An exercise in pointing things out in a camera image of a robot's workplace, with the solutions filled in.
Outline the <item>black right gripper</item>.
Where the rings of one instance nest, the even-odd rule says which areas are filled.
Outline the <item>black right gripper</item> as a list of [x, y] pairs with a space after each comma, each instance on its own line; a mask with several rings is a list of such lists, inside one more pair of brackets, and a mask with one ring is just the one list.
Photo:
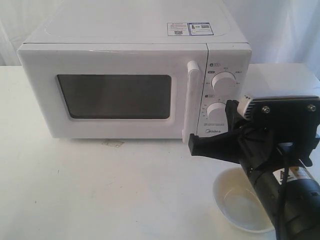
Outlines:
[[228, 131], [211, 137], [189, 135], [192, 156], [239, 162], [246, 175], [262, 175], [283, 167], [282, 149], [275, 132], [245, 120], [237, 111], [239, 102], [228, 100], [225, 113]]

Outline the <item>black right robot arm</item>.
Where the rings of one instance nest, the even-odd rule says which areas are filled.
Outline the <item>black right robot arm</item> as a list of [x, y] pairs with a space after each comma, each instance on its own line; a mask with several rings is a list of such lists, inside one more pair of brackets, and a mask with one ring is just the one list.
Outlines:
[[227, 132], [191, 134], [190, 153], [241, 165], [277, 239], [319, 239], [320, 185], [308, 173], [320, 142], [319, 97], [257, 99], [244, 111], [240, 106], [227, 101]]

